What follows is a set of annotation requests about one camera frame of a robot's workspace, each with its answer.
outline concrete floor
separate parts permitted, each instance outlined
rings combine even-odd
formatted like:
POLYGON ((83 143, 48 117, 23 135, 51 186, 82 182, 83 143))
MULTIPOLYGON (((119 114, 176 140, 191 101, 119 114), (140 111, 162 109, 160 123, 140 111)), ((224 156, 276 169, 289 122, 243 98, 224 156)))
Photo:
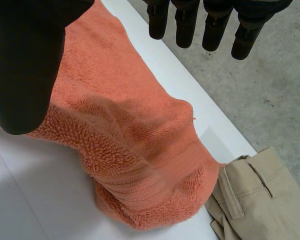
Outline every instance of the concrete floor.
MULTIPOLYGON (((148 22, 147 5, 129 2, 148 22)), ((243 61, 231 57, 236 13, 218 50, 208 53, 201 47, 207 16, 203 6, 188 49, 175 43, 175 7, 169 10, 164 43, 256 151, 276 147, 300 185, 300 0, 266 23, 243 61)))

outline terry cloth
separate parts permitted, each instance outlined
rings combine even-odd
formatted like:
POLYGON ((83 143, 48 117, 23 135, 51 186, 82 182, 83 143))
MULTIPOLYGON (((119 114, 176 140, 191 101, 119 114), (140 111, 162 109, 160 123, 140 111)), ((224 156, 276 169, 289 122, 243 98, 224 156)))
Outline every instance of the terry cloth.
POLYGON ((218 178, 192 106, 166 93, 99 0, 67 27, 48 113, 28 136, 76 149, 97 207, 137 230, 190 218, 218 178))

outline white surface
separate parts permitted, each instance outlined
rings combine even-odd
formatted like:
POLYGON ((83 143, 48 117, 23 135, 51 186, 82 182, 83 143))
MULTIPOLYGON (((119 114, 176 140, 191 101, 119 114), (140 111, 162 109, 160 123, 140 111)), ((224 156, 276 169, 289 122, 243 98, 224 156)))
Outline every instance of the white surface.
MULTIPOLYGON (((256 153, 126 0, 103 3, 167 92, 192 104, 197 134, 217 161, 256 153)), ((0 240, 216 240, 210 220, 203 207, 175 226, 136 232, 96 209, 76 152, 0 131, 0 240)))

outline towel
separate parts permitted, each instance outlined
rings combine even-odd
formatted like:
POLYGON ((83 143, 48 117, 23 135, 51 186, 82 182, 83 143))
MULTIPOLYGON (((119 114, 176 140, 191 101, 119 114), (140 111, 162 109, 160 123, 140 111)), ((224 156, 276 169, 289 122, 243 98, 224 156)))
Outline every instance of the towel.
POLYGON ((218 178, 192 106, 166 93, 99 0, 67 27, 48 113, 27 136, 76 149, 96 206, 140 231, 193 216, 218 178))

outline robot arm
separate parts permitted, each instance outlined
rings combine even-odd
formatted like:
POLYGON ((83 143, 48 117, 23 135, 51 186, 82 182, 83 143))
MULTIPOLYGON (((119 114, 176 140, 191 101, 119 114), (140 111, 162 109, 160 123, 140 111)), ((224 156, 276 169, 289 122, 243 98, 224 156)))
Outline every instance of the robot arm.
POLYGON ((47 114, 65 27, 94 0, 0 0, 0 126, 21 135, 47 114))
MULTIPOLYGON (((148 5, 149 34, 154 39, 164 36, 170 0, 144 0, 148 5)), ((176 44, 190 47, 196 27, 200 0, 171 0, 176 7, 176 44)), ((202 47, 215 51, 223 37, 233 9, 238 12, 240 26, 235 34, 231 54, 243 60, 254 45, 263 25, 272 16, 287 8, 292 0, 203 0, 208 15, 205 21, 202 47)))

